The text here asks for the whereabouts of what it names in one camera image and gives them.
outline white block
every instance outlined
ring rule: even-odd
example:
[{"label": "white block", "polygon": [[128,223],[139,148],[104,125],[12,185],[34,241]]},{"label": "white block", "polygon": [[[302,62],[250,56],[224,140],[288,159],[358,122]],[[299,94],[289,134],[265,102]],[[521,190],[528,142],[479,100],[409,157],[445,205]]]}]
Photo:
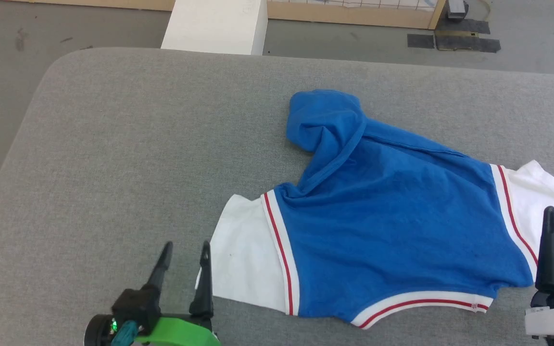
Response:
[{"label": "white block", "polygon": [[161,48],[262,55],[266,0],[176,0]]}]

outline bright green plastic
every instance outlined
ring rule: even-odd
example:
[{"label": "bright green plastic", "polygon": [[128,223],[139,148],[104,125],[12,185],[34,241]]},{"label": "bright green plastic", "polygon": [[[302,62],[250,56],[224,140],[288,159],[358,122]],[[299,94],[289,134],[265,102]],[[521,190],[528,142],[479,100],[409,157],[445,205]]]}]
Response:
[{"label": "bright green plastic", "polygon": [[209,329],[174,317],[161,317],[151,335],[136,337],[135,341],[152,346],[221,346]]}]

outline blue fabric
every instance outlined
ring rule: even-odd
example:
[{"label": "blue fabric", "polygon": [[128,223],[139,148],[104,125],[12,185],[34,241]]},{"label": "blue fabric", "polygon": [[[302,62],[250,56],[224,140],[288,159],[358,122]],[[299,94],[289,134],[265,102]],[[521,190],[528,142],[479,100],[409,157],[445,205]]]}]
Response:
[{"label": "blue fabric", "polygon": [[495,298],[528,286],[491,167],[367,119],[358,99],[299,92],[287,136],[314,157],[298,185],[275,188],[299,274],[299,316],[350,322],[413,291]]}]

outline floor stain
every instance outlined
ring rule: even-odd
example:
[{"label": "floor stain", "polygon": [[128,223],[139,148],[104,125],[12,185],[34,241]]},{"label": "floor stain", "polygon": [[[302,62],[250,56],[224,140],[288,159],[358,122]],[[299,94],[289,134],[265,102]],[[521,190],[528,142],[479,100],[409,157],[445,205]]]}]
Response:
[{"label": "floor stain", "polygon": [[18,29],[16,32],[16,39],[14,39],[14,47],[17,51],[22,52],[25,50],[25,37],[28,37],[29,34],[25,33],[22,28]]}]

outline green robot part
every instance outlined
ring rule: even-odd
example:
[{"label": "green robot part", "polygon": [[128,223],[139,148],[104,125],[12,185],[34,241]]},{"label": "green robot part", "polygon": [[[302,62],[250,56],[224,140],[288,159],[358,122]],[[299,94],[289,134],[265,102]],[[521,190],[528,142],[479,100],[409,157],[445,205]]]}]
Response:
[{"label": "green robot part", "polygon": [[110,315],[95,315],[87,325],[85,346],[220,346],[213,333],[211,247],[205,241],[200,257],[200,280],[189,315],[162,314],[161,287],[172,258],[172,242],[165,244],[147,284],[126,289],[114,302]]}]

